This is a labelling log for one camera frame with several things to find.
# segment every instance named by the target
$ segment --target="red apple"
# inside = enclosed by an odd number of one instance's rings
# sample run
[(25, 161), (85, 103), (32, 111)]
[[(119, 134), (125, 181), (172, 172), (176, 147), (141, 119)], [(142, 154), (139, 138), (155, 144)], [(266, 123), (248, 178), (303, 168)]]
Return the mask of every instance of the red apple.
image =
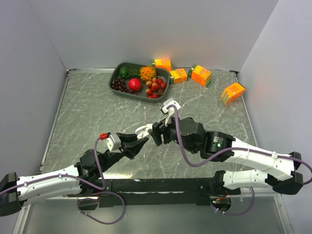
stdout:
[(134, 92), (140, 91), (142, 88), (141, 81), (138, 78), (133, 78), (128, 83), (129, 89), (131, 89)]
[(152, 90), (157, 91), (159, 89), (159, 85), (157, 83), (153, 83)]

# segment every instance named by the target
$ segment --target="orange juice box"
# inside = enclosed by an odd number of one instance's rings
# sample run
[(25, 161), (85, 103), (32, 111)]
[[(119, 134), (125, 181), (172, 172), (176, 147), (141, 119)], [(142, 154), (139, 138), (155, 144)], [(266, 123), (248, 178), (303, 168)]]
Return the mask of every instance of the orange juice box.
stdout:
[(184, 68), (170, 71), (170, 84), (176, 84), (187, 80), (187, 73)]
[(211, 71), (194, 64), (189, 70), (189, 77), (207, 88), (212, 84)]
[(246, 88), (239, 82), (231, 84), (229, 87), (225, 88), (221, 95), (224, 105), (227, 105), (242, 96), (245, 90)]
[(153, 59), (152, 65), (154, 67), (159, 67), (159, 68), (165, 69), (168, 72), (172, 71), (172, 65), (171, 65), (171, 61), (169, 59)]

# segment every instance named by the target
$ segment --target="green vegetable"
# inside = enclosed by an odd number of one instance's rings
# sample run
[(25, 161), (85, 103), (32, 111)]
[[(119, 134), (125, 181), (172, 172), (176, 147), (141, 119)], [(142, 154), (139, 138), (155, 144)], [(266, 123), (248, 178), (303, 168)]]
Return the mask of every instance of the green vegetable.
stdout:
[(129, 69), (127, 67), (121, 67), (119, 69), (119, 75), (121, 78), (123, 79), (127, 78), (128, 74), (129, 74)]

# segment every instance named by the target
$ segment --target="white wall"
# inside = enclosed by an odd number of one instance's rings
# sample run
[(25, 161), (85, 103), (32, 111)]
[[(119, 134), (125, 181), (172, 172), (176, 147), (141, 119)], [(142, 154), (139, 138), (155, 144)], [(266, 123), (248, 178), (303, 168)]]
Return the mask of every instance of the white wall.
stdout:
[[(259, 145), (298, 151), (312, 165), (312, 1), (280, 0), (248, 56), (239, 80)], [(299, 169), (305, 180), (311, 176)], [(283, 196), (296, 234), (312, 232), (312, 184)]]
[[(66, 71), (26, 0), (0, 2), (0, 179), (39, 169)], [(2, 234), (17, 214), (0, 217)]]
[(67, 69), (168, 57), (239, 71), (277, 0), (29, 0)]

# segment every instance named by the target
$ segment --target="marble table surface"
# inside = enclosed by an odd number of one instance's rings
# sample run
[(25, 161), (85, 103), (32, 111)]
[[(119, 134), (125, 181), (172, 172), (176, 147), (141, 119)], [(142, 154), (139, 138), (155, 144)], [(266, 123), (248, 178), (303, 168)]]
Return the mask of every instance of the marble table surface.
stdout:
[[(47, 152), (44, 173), (75, 164), (82, 154), (92, 149), (100, 133), (134, 133), (147, 123), (164, 116), (162, 103), (151, 104), (113, 94), (108, 88), (111, 73), (74, 72), (69, 75), (55, 129)], [(233, 135), (255, 145), (242, 99), (224, 106), (223, 89), (235, 82), (235, 73), (213, 71), (213, 84), (205, 88), (193, 80), (170, 85), (166, 99), (181, 105), (180, 117), (192, 117), (206, 130)], [(104, 152), (103, 142), (98, 151)], [(199, 155), (188, 153), (198, 163)], [(150, 139), (134, 160), (123, 158), (105, 172), (105, 178), (194, 178), (213, 177), (215, 171), (242, 171), (249, 168), (237, 164), (211, 162), (199, 168), (188, 166), (177, 144), (155, 146)]]

